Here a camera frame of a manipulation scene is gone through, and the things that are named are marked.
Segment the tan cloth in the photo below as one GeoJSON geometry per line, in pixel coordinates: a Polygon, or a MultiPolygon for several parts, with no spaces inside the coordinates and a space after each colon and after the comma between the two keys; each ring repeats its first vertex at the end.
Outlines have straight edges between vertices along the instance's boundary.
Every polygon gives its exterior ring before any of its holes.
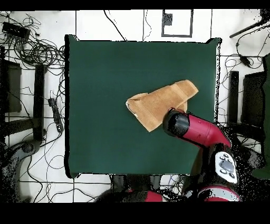
{"type": "Polygon", "coordinates": [[[171,108],[187,111],[187,100],[198,89],[189,80],[179,81],[151,93],[137,94],[126,102],[127,108],[139,122],[151,132],[161,125],[166,112],[171,108]]]}

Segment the table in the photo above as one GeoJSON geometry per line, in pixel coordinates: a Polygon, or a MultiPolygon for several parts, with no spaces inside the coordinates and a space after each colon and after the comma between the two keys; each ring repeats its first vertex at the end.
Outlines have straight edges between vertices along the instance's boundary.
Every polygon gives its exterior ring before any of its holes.
{"type": "Polygon", "coordinates": [[[189,79],[199,93],[188,101],[188,111],[213,122],[219,45],[220,39],[112,42],[68,36],[69,172],[189,173],[198,148],[166,135],[161,127],[148,133],[125,102],[189,79]]]}

